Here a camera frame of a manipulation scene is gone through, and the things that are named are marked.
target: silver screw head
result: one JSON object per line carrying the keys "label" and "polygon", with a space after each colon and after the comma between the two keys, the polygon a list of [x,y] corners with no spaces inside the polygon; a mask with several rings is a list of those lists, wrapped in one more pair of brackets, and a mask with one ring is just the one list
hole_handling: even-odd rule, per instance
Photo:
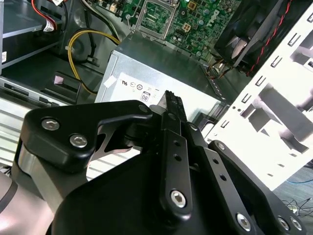
{"label": "silver screw head", "polygon": [[300,231],[302,230],[301,224],[299,224],[299,222],[298,222],[295,218],[290,217],[290,220],[291,220],[292,224],[293,224],[298,230],[300,230]]}
{"label": "silver screw head", "polygon": [[171,192],[171,199],[174,202],[174,204],[179,208],[184,208],[186,206],[185,196],[177,190],[173,190]]}
{"label": "silver screw head", "polygon": [[222,145],[221,143],[218,143],[217,146],[218,146],[221,150],[225,150],[225,146]]}
{"label": "silver screw head", "polygon": [[88,143],[86,137],[84,137],[84,136],[82,136],[82,135],[79,135],[79,134],[72,135],[72,136],[69,138],[69,142],[70,142],[74,147],[77,147],[77,148],[86,147],[86,145],[87,145],[87,143]]}
{"label": "silver screw head", "polygon": [[287,224],[287,222],[282,218],[282,217],[278,217],[277,218],[280,225],[283,226],[283,228],[288,231],[290,228],[289,228],[289,225]]}
{"label": "silver screw head", "polygon": [[60,124],[51,118],[47,118],[41,122],[41,126],[48,131],[55,131],[60,128]]}
{"label": "silver screw head", "polygon": [[243,214],[238,213],[236,215],[236,219],[237,219],[237,222],[240,225],[240,227],[242,227],[247,232],[251,231],[251,224]]}

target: white sticker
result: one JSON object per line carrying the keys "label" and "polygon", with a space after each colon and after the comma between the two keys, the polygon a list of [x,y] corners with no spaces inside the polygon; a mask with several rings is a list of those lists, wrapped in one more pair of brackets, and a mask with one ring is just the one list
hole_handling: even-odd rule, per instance
{"label": "white sticker", "polygon": [[56,6],[60,5],[63,0],[52,0]]}
{"label": "white sticker", "polygon": [[108,80],[106,80],[105,83],[103,83],[103,85],[105,85],[106,88],[109,88],[109,87],[112,86],[113,83],[116,82],[116,81],[117,81],[117,79],[116,79],[113,75],[111,75],[111,76],[108,78]]}
{"label": "white sticker", "polygon": [[6,51],[2,52],[2,63],[6,61]]}
{"label": "white sticker", "polygon": [[44,32],[52,32],[54,30],[53,24],[48,20],[46,20],[46,22],[47,22],[47,24],[44,28]]}
{"label": "white sticker", "polygon": [[164,90],[121,73],[110,101],[136,99],[150,106],[158,104],[164,92]]}

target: power supply label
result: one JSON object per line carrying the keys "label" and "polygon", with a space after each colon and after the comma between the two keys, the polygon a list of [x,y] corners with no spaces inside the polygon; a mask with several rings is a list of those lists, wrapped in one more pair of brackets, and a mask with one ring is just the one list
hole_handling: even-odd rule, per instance
{"label": "power supply label", "polygon": [[164,93],[164,90],[121,73],[110,101],[136,99],[150,106],[158,104]]}

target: floor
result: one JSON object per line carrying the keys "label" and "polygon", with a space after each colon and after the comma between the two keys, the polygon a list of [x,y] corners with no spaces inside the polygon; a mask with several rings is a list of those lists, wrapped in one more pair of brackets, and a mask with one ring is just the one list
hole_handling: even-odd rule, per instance
{"label": "floor", "polygon": [[[302,168],[292,177],[289,178],[291,182],[303,182],[313,179],[313,169],[311,168]],[[288,204],[294,200],[291,205],[300,207],[303,205],[309,198],[313,198],[313,182],[306,184],[291,184],[284,182],[278,188],[273,191],[285,204]],[[313,212],[311,215],[310,211],[313,211],[313,199],[309,200],[302,208],[310,208],[306,211],[301,210],[299,218],[306,225],[308,235],[313,235]]]}

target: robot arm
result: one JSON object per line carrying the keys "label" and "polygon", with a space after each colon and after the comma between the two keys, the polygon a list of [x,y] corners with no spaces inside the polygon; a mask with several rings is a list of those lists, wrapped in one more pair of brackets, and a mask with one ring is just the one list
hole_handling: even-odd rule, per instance
{"label": "robot arm", "polygon": [[[306,234],[224,143],[206,144],[179,97],[163,103],[161,114],[131,100],[26,115],[15,161],[55,212],[53,234]],[[87,183],[97,154],[133,146],[141,154]]]}

